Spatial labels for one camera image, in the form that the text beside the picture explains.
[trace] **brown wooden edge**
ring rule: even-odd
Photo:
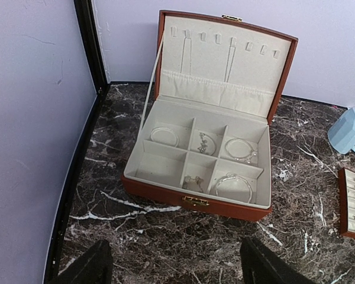
[[[340,234],[345,237],[355,238],[355,233],[347,230],[348,228],[348,199],[347,199],[347,185],[346,185],[346,170],[351,173],[353,170],[342,168],[338,171],[339,177],[339,192],[340,192]]]
[[[298,43],[298,39],[296,37],[292,37],[287,34],[280,33],[278,31],[273,31],[268,28],[259,27],[257,25],[252,25],[252,24],[248,24],[245,22],[237,22],[237,21],[232,21],[232,20],[228,20],[228,19],[223,19],[220,17],[202,15],[202,14],[160,10],[159,11],[157,49],[159,48],[160,42],[162,40],[162,35],[163,35],[163,31],[164,31],[164,20],[165,20],[166,16],[192,18],[192,19],[199,19],[199,20],[211,21],[211,22],[220,22],[222,24],[234,25],[237,27],[242,27],[242,28],[246,28],[249,30],[253,30],[253,31],[258,31],[260,33],[269,34],[270,36],[279,37],[279,38],[282,38],[284,40],[288,40],[291,42],[291,46],[288,51],[288,55],[287,55],[287,59],[285,61],[283,72],[282,72],[279,84],[277,86],[277,89],[276,89],[275,97],[272,101],[272,104],[271,104],[271,107],[270,107],[270,110],[269,110],[268,116],[267,116],[267,122],[268,122],[268,124],[271,124],[273,116],[275,115],[275,112],[277,110],[277,106],[279,105],[279,101],[280,101],[280,98],[283,93],[283,89],[284,89],[285,82],[288,77],[289,70],[291,69],[293,57],[295,55],[295,51],[296,51],[296,47],[297,47],[297,43]],[[163,53],[163,49],[162,49],[162,52],[160,53],[161,55],[159,57],[159,61],[157,64],[157,69],[156,69],[155,87],[154,87],[154,90],[155,90],[154,98],[155,99],[158,97],[158,94],[159,94],[160,69],[161,69],[161,65],[162,65],[162,53]]]
[[[217,214],[231,218],[237,218],[247,221],[258,221],[272,212],[272,206],[268,209],[254,208],[250,206],[232,204],[229,202],[214,200],[195,196],[194,194],[185,194],[183,192],[173,191],[171,189],[161,188],[159,186],[149,185],[121,176],[125,190],[133,195],[145,197],[150,200],[162,202],[165,204],[181,206],[186,209],[192,209],[210,214]],[[183,197],[193,197],[204,199],[209,202],[209,206],[193,206],[183,201]]]

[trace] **brown jewelry box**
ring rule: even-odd
[[[346,168],[340,169],[340,233],[355,238],[355,172]]]
[[[297,42],[236,18],[160,11],[156,101],[121,178],[125,190],[249,221],[270,213],[269,124]],[[234,159],[253,151],[248,162]],[[241,183],[220,188],[228,172]],[[187,176],[200,182],[188,187]]]

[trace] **jewelry box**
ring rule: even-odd
[[[269,124],[297,42],[234,17],[160,11],[156,100],[125,190],[249,221],[270,213]]]
[[[340,233],[355,238],[355,172],[341,169],[338,172],[340,191]]]

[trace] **blue mug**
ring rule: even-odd
[[[348,109],[327,133],[330,144],[341,154],[355,152],[355,107]]]

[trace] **dark marble table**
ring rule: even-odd
[[[338,169],[327,130],[344,111],[284,98],[270,128],[272,206],[247,222],[157,204],[124,192],[120,176],[135,143],[146,85],[111,88],[93,132],[64,238],[63,270],[107,239],[113,283],[243,283],[245,236],[317,283],[355,283],[355,240],[339,235]]]

